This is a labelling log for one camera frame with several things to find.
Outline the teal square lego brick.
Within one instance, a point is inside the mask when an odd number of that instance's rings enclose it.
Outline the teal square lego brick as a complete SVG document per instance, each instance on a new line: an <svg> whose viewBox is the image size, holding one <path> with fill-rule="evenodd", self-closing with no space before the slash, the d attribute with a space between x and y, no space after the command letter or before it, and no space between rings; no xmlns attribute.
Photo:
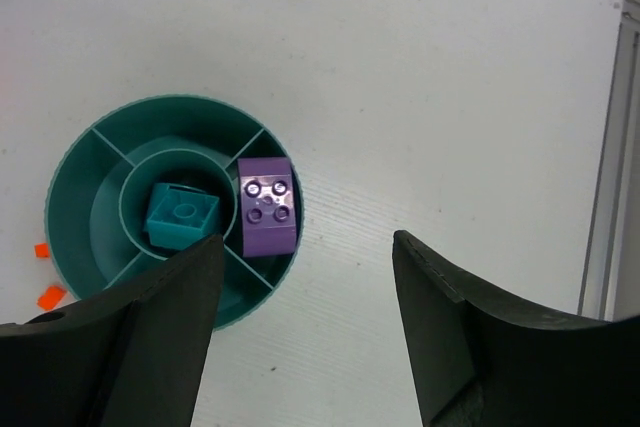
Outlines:
<svg viewBox="0 0 640 427"><path fill-rule="evenodd" d="M153 247L180 251L220 231L220 199L201 189L156 183L143 231Z"/></svg>

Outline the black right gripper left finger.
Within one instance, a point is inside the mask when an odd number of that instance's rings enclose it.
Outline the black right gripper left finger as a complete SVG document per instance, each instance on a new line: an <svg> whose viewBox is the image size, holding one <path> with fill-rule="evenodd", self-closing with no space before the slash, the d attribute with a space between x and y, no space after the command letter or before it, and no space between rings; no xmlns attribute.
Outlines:
<svg viewBox="0 0 640 427"><path fill-rule="evenodd" d="M223 280L213 235L88 299L2 325L2 425L190 425Z"/></svg>

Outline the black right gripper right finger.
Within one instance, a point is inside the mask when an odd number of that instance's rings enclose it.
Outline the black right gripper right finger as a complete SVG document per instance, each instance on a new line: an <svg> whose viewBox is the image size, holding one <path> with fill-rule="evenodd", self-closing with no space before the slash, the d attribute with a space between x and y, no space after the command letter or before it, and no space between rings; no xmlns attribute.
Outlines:
<svg viewBox="0 0 640 427"><path fill-rule="evenodd" d="M639 320L607 322L512 294L405 230L392 252L426 426L635 426Z"/></svg>

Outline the purple curved lego brick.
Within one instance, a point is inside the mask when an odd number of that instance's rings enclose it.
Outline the purple curved lego brick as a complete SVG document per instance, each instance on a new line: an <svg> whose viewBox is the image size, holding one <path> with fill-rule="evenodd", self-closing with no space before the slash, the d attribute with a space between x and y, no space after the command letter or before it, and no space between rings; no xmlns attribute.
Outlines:
<svg viewBox="0 0 640 427"><path fill-rule="evenodd" d="M240 158L237 167L242 255L251 258L292 254L298 230L290 160Z"/></svg>

